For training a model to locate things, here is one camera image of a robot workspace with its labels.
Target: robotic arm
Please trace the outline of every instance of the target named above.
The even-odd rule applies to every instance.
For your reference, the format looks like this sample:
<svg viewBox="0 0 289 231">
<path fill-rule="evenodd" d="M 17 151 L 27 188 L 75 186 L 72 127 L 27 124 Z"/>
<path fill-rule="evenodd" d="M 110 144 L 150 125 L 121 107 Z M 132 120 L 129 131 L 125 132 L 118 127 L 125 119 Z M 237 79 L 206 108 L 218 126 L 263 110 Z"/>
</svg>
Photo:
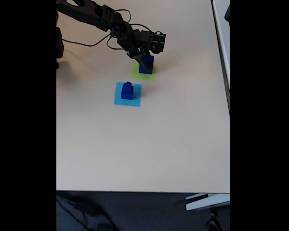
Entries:
<svg viewBox="0 0 289 231">
<path fill-rule="evenodd" d="M 165 34 L 160 31 L 154 33 L 152 31 L 133 30 L 131 25 L 122 19 L 120 13 L 106 5 L 100 6 L 90 0 L 73 0 L 78 6 L 71 5 L 66 0 L 56 1 L 57 11 L 80 22 L 96 26 L 103 31 L 110 29 L 111 37 L 117 38 L 117 43 L 127 52 L 127 55 L 135 59 L 145 69 L 149 67 L 144 55 L 150 54 L 149 51 L 158 54 L 164 50 Z M 57 28 L 57 44 L 60 42 L 62 42 L 61 33 Z M 60 47 L 61 53 L 63 53 L 63 45 Z"/>
</svg>

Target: dark carpet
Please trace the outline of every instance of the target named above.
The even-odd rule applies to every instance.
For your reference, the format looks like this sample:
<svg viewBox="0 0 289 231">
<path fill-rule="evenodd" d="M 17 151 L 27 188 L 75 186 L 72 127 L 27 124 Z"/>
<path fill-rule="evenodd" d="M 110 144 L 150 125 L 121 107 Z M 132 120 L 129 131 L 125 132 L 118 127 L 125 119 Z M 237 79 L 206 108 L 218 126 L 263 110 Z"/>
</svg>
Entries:
<svg viewBox="0 0 289 231">
<path fill-rule="evenodd" d="M 205 231 L 209 210 L 186 211 L 190 193 L 69 192 L 102 206 L 120 231 Z M 82 213 L 57 197 L 61 204 L 84 223 Z M 230 231 L 230 206 L 216 208 L 222 231 Z M 88 227 L 107 225 L 104 217 L 88 217 Z M 84 231 L 57 203 L 57 230 Z"/>
</svg>

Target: black cable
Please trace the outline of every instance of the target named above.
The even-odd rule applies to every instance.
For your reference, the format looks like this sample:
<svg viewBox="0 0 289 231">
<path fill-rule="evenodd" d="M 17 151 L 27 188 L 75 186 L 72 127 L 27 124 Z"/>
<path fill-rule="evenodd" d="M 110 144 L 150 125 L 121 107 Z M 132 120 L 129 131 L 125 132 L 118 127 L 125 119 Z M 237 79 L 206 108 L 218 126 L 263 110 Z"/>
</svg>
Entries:
<svg viewBox="0 0 289 231">
<path fill-rule="evenodd" d="M 130 22 L 130 20 L 131 20 L 131 12 L 129 10 L 119 9 L 119 10 L 115 10 L 114 12 L 117 12 L 117 11 L 127 11 L 128 13 L 130 13 L 130 19 L 129 19 L 128 23 Z"/>
<path fill-rule="evenodd" d="M 111 40 L 112 38 L 113 38 L 113 37 L 110 36 L 110 38 L 107 40 L 107 43 L 106 43 L 107 47 L 109 47 L 109 48 L 111 48 L 111 49 L 113 49 L 113 50 L 124 50 L 123 48 L 110 47 L 110 46 L 108 45 L 108 42 L 109 42 L 109 40 Z"/>
<path fill-rule="evenodd" d="M 152 30 L 150 30 L 148 27 L 142 25 L 142 24 L 137 24 L 137 23 L 134 23 L 134 24 L 130 24 L 131 26 L 143 26 L 144 28 L 146 28 L 148 31 L 152 32 Z"/>
<path fill-rule="evenodd" d="M 99 44 L 100 42 L 102 42 L 105 38 L 107 38 L 109 35 L 106 35 L 104 38 L 102 38 L 101 40 L 99 40 L 97 43 L 93 44 L 93 45 L 87 45 L 87 44 L 83 44 L 83 43 L 80 43 L 80 42 L 72 42 L 72 41 L 68 41 L 68 40 L 65 40 L 65 39 L 62 39 L 63 41 L 65 42 L 70 42 L 70 43 L 75 43 L 75 44 L 79 44 L 79 45 L 82 45 L 82 46 L 86 46 L 86 47 L 94 47 L 96 46 L 97 44 Z"/>
<path fill-rule="evenodd" d="M 58 205 L 65 211 L 67 212 L 72 218 L 74 218 L 75 221 L 77 221 L 82 227 L 88 229 L 88 230 L 92 230 L 92 229 L 89 229 L 85 224 L 83 224 L 80 220 L 78 220 L 70 211 L 68 211 L 66 208 L 63 207 L 63 205 L 57 200 L 57 203 Z"/>
</svg>

